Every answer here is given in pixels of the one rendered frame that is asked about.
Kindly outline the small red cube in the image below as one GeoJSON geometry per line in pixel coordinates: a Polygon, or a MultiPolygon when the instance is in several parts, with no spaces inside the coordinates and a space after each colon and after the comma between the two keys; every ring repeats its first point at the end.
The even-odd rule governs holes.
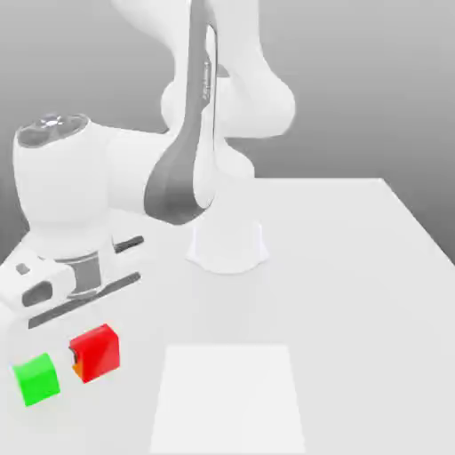
{"type": "Polygon", "coordinates": [[[97,379],[120,366],[119,338],[106,323],[70,340],[69,349],[74,349],[83,358],[83,383],[97,379]]]}

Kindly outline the small green cube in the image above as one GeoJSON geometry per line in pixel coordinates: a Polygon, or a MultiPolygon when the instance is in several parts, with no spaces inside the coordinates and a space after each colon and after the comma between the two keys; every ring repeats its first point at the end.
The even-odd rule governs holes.
{"type": "Polygon", "coordinates": [[[26,406],[40,403],[60,393],[57,372],[48,353],[13,365],[12,370],[26,406]]]}

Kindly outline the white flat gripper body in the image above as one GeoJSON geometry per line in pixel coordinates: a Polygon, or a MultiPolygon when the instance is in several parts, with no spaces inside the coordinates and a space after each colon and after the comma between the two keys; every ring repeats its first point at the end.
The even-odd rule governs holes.
{"type": "Polygon", "coordinates": [[[136,271],[110,283],[100,292],[73,299],[28,320],[27,339],[64,339],[110,321],[129,308],[141,280],[136,271]]]}

